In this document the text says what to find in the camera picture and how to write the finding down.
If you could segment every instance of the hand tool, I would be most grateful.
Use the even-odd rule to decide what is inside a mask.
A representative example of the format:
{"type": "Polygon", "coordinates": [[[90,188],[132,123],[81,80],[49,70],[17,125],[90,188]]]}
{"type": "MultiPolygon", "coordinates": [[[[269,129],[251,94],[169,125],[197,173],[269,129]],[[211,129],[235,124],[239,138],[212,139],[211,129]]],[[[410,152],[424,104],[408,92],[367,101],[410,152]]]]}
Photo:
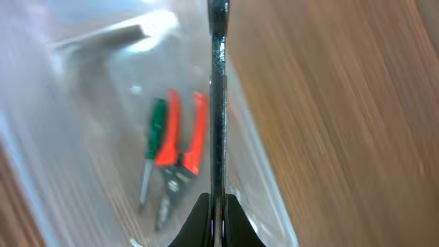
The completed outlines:
{"type": "Polygon", "coordinates": [[[211,194],[202,193],[169,247],[264,246],[234,195],[225,193],[228,0],[208,0],[212,36],[211,194]]]}
{"type": "Polygon", "coordinates": [[[166,100],[156,99],[154,102],[154,108],[152,110],[152,115],[150,119],[150,131],[147,134],[148,145],[147,145],[147,149],[145,149],[146,162],[145,162],[145,170],[143,171],[143,179],[142,179],[141,192],[139,198],[140,201],[139,210],[142,209],[145,203],[148,181],[151,176],[152,166],[154,164],[154,159],[156,158],[156,155],[162,143],[163,132],[165,130],[166,117],[167,117],[166,112],[167,112],[166,100]]]}
{"type": "Polygon", "coordinates": [[[187,185],[198,175],[202,158],[204,134],[206,132],[207,97],[196,92],[196,119],[193,138],[188,152],[178,152],[178,125],[180,121],[180,99],[175,89],[169,89],[165,140],[156,156],[156,165],[161,168],[165,180],[165,195],[156,219],[156,231],[167,222],[170,211],[181,199],[187,185]]]}

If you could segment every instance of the wood grain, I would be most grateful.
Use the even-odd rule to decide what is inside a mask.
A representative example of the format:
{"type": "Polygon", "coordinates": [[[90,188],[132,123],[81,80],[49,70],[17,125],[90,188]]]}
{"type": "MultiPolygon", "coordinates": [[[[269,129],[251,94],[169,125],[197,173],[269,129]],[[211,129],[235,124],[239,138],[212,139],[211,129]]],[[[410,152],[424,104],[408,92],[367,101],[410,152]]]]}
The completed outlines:
{"type": "Polygon", "coordinates": [[[0,246],[44,246],[15,182],[0,145],[0,246]]]}
{"type": "Polygon", "coordinates": [[[439,64],[415,1],[233,1],[229,52],[301,246],[439,245],[439,64]]]}

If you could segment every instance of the screwdriver shaft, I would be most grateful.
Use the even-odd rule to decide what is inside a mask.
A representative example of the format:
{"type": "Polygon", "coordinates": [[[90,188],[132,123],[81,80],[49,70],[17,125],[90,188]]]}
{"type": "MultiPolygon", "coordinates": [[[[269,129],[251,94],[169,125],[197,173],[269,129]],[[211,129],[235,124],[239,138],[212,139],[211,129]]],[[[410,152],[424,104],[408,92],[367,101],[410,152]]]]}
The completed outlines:
{"type": "Polygon", "coordinates": [[[148,189],[148,182],[150,180],[151,171],[152,171],[152,163],[153,161],[150,159],[147,159],[145,162],[145,170],[143,171],[142,187],[141,187],[140,198],[139,198],[141,207],[145,203],[146,192],[148,189]]]}

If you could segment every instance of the clear plastic bag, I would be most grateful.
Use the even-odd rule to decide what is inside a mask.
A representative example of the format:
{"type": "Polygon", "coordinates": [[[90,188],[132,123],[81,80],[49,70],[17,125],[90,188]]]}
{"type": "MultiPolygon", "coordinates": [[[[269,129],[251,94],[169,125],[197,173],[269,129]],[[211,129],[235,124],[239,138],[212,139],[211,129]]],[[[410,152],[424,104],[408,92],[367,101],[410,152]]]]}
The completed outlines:
{"type": "MultiPolygon", "coordinates": [[[[20,62],[7,69],[25,73],[6,74],[15,83],[0,92],[5,149],[48,246],[167,246],[198,196],[210,191],[210,143],[206,137],[200,174],[156,232],[164,193],[156,167],[138,211],[147,118],[154,98],[175,88],[179,148],[188,148],[193,92],[209,95],[206,2],[85,2],[22,2],[15,21],[30,26],[21,37],[28,39],[13,44],[20,62]],[[43,20],[33,22],[35,9],[43,20]]],[[[227,193],[238,197],[265,245],[297,246],[230,66],[228,98],[227,193]]]]}

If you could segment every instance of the wooden surface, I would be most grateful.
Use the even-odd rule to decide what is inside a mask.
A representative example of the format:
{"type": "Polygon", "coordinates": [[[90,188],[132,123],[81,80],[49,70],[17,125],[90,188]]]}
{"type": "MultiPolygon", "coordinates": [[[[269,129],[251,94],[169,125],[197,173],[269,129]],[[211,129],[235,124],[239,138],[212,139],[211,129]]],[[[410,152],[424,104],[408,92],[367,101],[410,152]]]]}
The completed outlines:
{"type": "Polygon", "coordinates": [[[301,246],[439,246],[439,63],[416,2],[236,0],[229,27],[301,246]]]}
{"type": "Polygon", "coordinates": [[[0,247],[42,247],[43,240],[20,197],[0,145],[0,247]]]}

